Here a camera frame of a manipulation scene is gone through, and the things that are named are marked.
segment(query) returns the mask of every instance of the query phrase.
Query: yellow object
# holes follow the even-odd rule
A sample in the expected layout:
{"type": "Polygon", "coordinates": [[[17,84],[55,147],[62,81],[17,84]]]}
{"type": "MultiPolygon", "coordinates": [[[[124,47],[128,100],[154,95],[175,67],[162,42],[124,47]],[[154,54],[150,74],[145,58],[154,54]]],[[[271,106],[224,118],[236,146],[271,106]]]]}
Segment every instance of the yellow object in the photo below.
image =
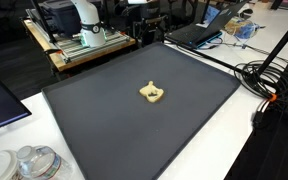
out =
{"type": "Polygon", "coordinates": [[[155,103],[156,101],[160,100],[164,94],[164,90],[155,87],[153,85],[153,81],[150,81],[148,85],[140,89],[139,92],[142,96],[146,97],[146,99],[151,103],[155,103]]]}

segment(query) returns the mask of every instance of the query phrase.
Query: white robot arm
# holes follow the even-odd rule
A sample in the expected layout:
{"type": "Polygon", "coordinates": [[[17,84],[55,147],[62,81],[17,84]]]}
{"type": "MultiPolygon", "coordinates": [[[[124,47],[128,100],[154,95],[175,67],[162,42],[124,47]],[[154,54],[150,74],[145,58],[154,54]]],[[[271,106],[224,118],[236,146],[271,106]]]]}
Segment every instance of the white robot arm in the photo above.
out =
{"type": "Polygon", "coordinates": [[[98,17],[96,7],[87,0],[71,0],[81,18],[81,42],[83,46],[97,47],[105,44],[104,29],[98,17]]]}

